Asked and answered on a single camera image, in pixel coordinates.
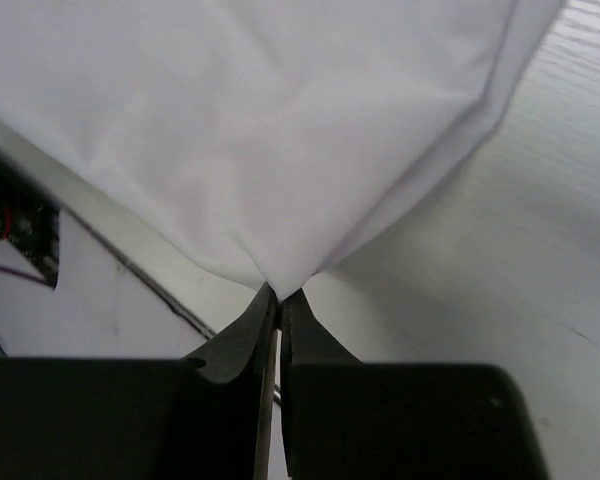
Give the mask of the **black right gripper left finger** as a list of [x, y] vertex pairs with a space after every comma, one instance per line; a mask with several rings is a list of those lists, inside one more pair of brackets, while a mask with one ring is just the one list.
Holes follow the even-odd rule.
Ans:
[[0, 479], [263, 479], [276, 296], [180, 359], [0, 358]]

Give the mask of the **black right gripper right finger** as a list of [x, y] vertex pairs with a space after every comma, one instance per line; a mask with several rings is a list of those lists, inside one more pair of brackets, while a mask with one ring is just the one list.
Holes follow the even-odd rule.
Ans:
[[545, 479], [524, 399], [484, 364], [364, 363], [303, 292], [279, 307], [281, 421], [294, 479]]

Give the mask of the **white t shirt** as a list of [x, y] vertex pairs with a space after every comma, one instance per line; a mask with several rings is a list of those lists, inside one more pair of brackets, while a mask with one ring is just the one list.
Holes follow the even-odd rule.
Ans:
[[557, 1], [0, 1], [0, 121], [279, 298], [492, 133]]

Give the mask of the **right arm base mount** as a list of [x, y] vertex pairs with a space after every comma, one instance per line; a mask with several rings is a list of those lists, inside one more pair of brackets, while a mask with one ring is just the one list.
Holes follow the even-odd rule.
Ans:
[[36, 270], [20, 278], [55, 288], [60, 266], [59, 208], [0, 154], [0, 243], [7, 242]]

